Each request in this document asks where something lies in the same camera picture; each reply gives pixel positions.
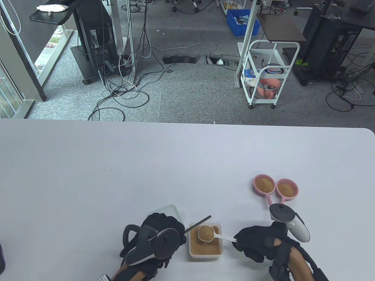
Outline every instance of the spoon handle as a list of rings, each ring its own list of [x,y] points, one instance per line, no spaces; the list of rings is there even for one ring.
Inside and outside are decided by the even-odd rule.
[[[233,237],[223,236],[223,235],[220,235],[220,234],[217,234],[217,233],[215,233],[215,238],[219,238],[219,239],[223,239],[223,240],[228,240],[228,241],[232,241],[234,243],[237,243],[237,239],[235,239]]]

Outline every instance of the white spoon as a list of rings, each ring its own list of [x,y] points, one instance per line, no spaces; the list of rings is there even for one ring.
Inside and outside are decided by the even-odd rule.
[[[212,229],[212,233],[208,233],[208,236],[207,238],[204,237],[203,235],[203,231],[204,229],[206,228],[207,230],[207,227],[210,227]],[[235,238],[232,238],[232,237],[226,237],[226,236],[223,236],[223,235],[220,235],[220,234],[217,234],[215,232],[215,229],[212,227],[212,226],[200,226],[199,227],[199,230],[198,230],[198,239],[203,241],[203,242],[211,242],[213,239],[215,238],[219,238],[219,239],[223,239],[223,240],[228,240],[228,241],[231,241],[231,242],[234,242],[234,243],[237,243],[237,239]]]

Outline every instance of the black table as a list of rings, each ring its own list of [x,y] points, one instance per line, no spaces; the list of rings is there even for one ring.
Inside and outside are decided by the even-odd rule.
[[[306,41],[290,15],[269,15],[261,13],[256,16],[269,41]]]

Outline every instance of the keyboard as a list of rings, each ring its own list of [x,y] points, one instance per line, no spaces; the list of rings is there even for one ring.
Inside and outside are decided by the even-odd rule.
[[[374,3],[375,0],[354,0],[350,8],[358,12],[367,13]]]

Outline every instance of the brown sugar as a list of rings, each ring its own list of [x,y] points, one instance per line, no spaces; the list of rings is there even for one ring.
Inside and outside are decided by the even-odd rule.
[[[211,241],[214,239],[215,233],[212,227],[210,226],[201,226],[198,228],[198,238],[203,241]]]
[[[212,226],[217,234],[219,233],[218,226]],[[194,228],[190,232],[190,250],[194,255],[220,255],[219,239],[215,238],[211,242],[203,242],[198,238],[199,227]]]
[[[293,197],[294,196],[294,190],[290,184],[280,184],[277,187],[282,195],[285,197]]]
[[[267,178],[260,178],[255,181],[255,186],[261,192],[269,193],[273,190],[273,183]]]

